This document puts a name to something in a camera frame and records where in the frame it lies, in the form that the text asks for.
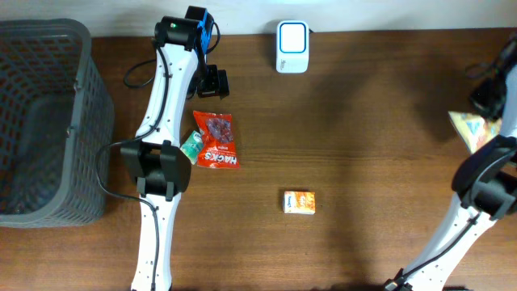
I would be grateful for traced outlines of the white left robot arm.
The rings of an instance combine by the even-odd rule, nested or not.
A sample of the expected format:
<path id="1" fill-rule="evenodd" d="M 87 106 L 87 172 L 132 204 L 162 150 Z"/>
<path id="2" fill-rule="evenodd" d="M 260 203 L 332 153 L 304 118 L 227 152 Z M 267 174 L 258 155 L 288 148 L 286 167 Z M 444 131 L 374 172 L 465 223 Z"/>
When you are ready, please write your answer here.
<path id="1" fill-rule="evenodd" d="M 180 127 L 189 95 L 229 94 L 227 74 L 207 63 L 218 32 L 208 10 L 189 6 L 184 17 L 165 16 L 154 28 L 156 72 L 145 117 L 134 140 L 120 153 L 137 185 L 141 234 L 131 288 L 168 290 L 174 217 L 191 177 L 191 162 L 180 149 Z"/>

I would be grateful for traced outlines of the red Hacks candy bag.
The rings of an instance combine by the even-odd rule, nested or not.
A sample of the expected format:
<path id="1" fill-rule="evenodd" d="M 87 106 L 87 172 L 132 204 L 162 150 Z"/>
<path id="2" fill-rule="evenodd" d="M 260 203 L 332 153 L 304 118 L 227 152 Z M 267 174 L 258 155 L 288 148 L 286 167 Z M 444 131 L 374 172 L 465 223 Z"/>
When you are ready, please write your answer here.
<path id="1" fill-rule="evenodd" d="M 238 169 L 240 162 L 233 136 L 231 114 L 194 111 L 203 149 L 198 154 L 199 167 L 213 169 Z"/>

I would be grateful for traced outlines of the yellow snack bag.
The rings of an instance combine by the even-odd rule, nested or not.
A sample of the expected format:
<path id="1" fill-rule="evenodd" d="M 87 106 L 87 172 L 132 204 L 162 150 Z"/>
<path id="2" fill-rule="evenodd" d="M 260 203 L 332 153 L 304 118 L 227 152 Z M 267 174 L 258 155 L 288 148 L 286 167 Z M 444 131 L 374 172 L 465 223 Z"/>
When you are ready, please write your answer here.
<path id="1" fill-rule="evenodd" d="M 502 123 L 501 119 L 487 120 L 477 114 L 466 112 L 449 112 L 448 115 L 452 126 L 471 154 L 495 138 Z"/>

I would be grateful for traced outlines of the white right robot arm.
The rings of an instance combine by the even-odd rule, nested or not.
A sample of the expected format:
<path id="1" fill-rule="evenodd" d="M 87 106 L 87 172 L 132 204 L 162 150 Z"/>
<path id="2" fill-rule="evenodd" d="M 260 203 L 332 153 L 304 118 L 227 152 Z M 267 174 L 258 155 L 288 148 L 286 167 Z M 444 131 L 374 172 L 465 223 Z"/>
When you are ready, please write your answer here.
<path id="1" fill-rule="evenodd" d="M 511 37 L 490 63 L 477 64 L 482 81 L 469 96 L 484 120 L 475 125 L 464 115 L 457 131 L 477 137 L 476 150 L 452 180 L 452 200 L 439 228 L 422 253 L 385 290 L 445 290 L 446 282 L 469 248 L 489 228 L 516 212 L 516 178 L 504 166 L 516 162 L 516 38 Z"/>

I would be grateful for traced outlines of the orange small carton box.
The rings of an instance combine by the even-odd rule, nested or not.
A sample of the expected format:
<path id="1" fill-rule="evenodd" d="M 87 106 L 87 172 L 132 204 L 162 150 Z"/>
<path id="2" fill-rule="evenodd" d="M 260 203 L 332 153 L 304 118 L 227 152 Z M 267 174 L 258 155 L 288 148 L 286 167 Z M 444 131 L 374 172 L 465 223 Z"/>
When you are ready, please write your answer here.
<path id="1" fill-rule="evenodd" d="M 284 213 L 314 215 L 316 212 L 315 193 L 286 191 L 283 211 Z"/>

